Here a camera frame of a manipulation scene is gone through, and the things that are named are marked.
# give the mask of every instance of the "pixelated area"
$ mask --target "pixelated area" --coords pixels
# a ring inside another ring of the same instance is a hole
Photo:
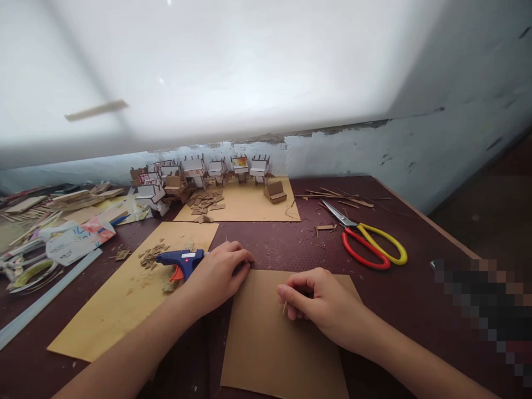
[[[523,387],[532,388],[532,262],[435,260],[432,267],[480,339],[493,342]]]

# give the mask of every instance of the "paper packaging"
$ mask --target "paper packaging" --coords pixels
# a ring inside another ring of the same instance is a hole
[[[283,184],[281,182],[264,186],[264,196],[273,204],[283,202],[287,198],[287,195],[283,191]]]
[[[282,399],[348,398],[337,346],[311,321],[283,315],[276,288],[290,275],[249,271],[234,297],[220,384]],[[351,277],[335,277],[359,298]]]
[[[98,216],[82,225],[70,223],[72,226],[63,234],[46,243],[48,258],[63,266],[71,265],[116,234],[111,224],[102,222]]]

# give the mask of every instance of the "cardboard base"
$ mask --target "cardboard base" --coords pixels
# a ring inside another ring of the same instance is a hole
[[[94,294],[48,346],[48,350],[92,362],[140,324],[167,297],[162,288],[173,275],[173,266],[144,269],[139,254],[164,238],[168,251],[209,250],[217,224],[162,222],[109,280]]]
[[[290,275],[249,271],[234,297],[220,384],[282,399],[348,398],[336,344],[311,321],[283,315],[276,287]],[[351,277],[335,277],[358,296]]]
[[[255,185],[251,179],[245,184],[238,184],[237,179],[230,179],[223,188],[225,209],[209,211],[208,215],[215,222],[299,222],[298,207],[294,202],[294,194],[287,177],[271,178],[268,182],[281,181],[287,200],[278,204],[271,204],[264,196],[264,186]],[[214,185],[209,191],[218,191]],[[197,216],[192,214],[193,209],[183,207],[174,219],[175,222],[193,222]]]

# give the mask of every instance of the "red scissor handle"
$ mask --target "red scissor handle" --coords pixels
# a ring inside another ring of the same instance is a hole
[[[349,245],[349,241],[347,238],[348,234],[352,236],[355,240],[360,242],[362,245],[364,245],[364,247],[372,251],[375,255],[377,255],[378,258],[382,261],[382,263],[373,263],[373,262],[370,262],[369,260],[364,259],[362,256],[358,255],[351,248],[351,245]],[[377,248],[371,245],[368,241],[364,240],[358,234],[355,234],[349,227],[347,227],[342,233],[342,242],[344,243],[344,247],[345,249],[347,249],[347,252],[349,252],[351,256],[353,256],[353,258],[358,260],[363,265],[368,266],[372,269],[377,269],[377,270],[387,270],[390,268],[390,260],[386,258],[386,256],[382,252],[380,252]]]

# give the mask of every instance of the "finger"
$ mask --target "finger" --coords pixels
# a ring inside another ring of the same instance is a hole
[[[219,246],[217,246],[215,249],[213,249],[211,253],[213,253],[214,251],[218,252],[220,250],[227,250],[228,245],[231,245],[231,243],[229,241],[224,241]]]
[[[249,264],[245,265],[236,275],[231,278],[231,282],[229,284],[231,286],[232,292],[236,293],[238,291],[247,277],[250,267],[251,266]]]
[[[242,245],[238,241],[232,241],[224,248],[227,252],[235,252],[242,249]]]
[[[284,298],[290,305],[295,306],[298,310],[303,311],[306,314],[310,313],[310,306],[312,299],[307,298],[305,295],[297,292],[292,287],[281,284],[277,286],[277,293]]]
[[[312,291],[315,291],[316,282],[320,282],[328,274],[330,272],[322,268],[292,274],[287,280],[287,285],[289,287],[308,287]]]
[[[242,247],[240,250],[232,252],[231,256],[235,266],[244,260],[247,260],[248,262],[255,262],[255,258],[253,258],[253,255],[251,255],[251,252],[247,249],[242,249]]]
[[[287,304],[288,318],[294,321],[298,317],[298,309],[294,305]]]

